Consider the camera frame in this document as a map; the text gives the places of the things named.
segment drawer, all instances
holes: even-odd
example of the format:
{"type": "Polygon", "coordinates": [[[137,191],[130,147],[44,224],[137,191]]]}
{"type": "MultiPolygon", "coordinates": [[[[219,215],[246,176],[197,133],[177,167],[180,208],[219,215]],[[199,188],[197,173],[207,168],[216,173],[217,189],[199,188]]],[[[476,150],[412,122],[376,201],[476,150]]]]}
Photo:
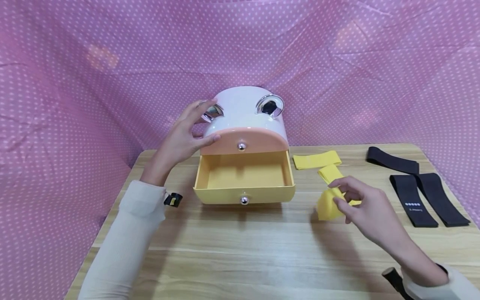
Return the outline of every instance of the drawer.
{"type": "Polygon", "coordinates": [[[295,194],[288,151],[200,156],[193,189],[204,204],[288,202],[295,194]]]}

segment left hand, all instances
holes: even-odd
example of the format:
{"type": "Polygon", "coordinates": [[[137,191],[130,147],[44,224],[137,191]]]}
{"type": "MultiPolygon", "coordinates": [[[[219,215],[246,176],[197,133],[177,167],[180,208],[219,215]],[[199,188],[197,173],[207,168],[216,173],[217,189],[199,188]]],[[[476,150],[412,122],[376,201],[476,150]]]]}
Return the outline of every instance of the left hand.
{"type": "Polygon", "coordinates": [[[218,134],[203,137],[192,133],[193,126],[215,103],[216,99],[199,100],[187,106],[173,124],[160,148],[145,166],[140,181],[163,186],[174,166],[191,157],[200,148],[209,146],[220,139],[218,134]]]}

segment black object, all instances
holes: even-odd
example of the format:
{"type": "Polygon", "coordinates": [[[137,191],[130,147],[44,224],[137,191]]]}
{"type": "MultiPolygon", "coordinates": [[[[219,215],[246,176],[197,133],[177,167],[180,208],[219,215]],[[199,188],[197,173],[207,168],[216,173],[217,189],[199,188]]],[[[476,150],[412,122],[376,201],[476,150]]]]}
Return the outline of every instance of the black object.
{"type": "Polygon", "coordinates": [[[432,218],[420,199],[413,175],[390,175],[390,182],[413,226],[438,227],[437,221],[432,218]]]}
{"type": "Polygon", "coordinates": [[[377,147],[369,147],[367,162],[407,174],[418,174],[420,167],[418,162],[392,156],[377,147]]]}
{"type": "Polygon", "coordinates": [[[183,196],[173,192],[172,194],[168,195],[165,201],[163,202],[164,205],[179,207],[180,201],[183,199],[183,196]]]}
{"type": "Polygon", "coordinates": [[[410,297],[407,292],[405,291],[405,288],[403,287],[403,278],[398,274],[395,268],[388,268],[385,271],[383,271],[382,276],[390,282],[390,284],[393,286],[393,288],[400,294],[402,295],[403,299],[405,300],[413,300],[412,297],[410,297]]]}
{"type": "Polygon", "coordinates": [[[440,176],[435,173],[415,175],[418,187],[446,227],[468,226],[470,221],[447,198],[440,176]]]}

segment right hand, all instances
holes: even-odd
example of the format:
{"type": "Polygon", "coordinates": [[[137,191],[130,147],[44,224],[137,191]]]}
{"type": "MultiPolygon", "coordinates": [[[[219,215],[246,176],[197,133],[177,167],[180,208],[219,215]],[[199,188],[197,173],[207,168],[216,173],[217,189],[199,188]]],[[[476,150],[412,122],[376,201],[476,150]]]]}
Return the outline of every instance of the right hand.
{"type": "Polygon", "coordinates": [[[334,198],[338,209],[345,214],[345,223],[353,223],[363,235],[386,251],[402,247],[411,241],[385,192],[352,177],[334,180],[328,187],[338,187],[345,199],[334,198]],[[361,200],[350,206],[347,202],[361,200]]]}

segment silver knob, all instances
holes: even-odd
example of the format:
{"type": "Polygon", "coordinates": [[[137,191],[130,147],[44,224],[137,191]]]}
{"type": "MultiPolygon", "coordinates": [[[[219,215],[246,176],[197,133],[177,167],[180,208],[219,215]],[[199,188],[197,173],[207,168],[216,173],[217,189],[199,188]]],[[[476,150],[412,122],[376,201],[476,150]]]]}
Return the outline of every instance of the silver knob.
{"type": "Polygon", "coordinates": [[[240,198],[240,203],[241,203],[242,205],[247,205],[247,204],[248,204],[248,201],[249,201],[249,200],[248,200],[247,197],[241,197],[241,198],[240,198]]]}
{"type": "Polygon", "coordinates": [[[239,151],[244,151],[247,148],[247,145],[245,145],[244,143],[240,143],[237,145],[237,148],[239,151]]]}

